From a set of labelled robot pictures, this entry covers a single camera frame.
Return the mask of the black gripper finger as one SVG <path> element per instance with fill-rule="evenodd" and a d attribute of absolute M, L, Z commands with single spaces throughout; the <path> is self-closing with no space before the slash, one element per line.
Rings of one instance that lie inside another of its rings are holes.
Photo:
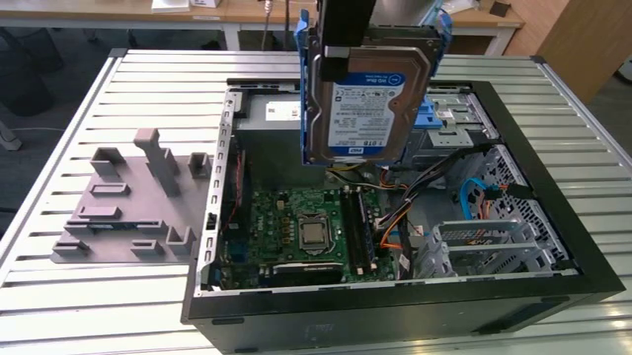
<path fill-rule="evenodd" d="M 365 38 L 375 1 L 318 1 L 315 23 L 317 64 L 322 81 L 339 81 L 346 77 L 350 49 L 359 47 Z"/>

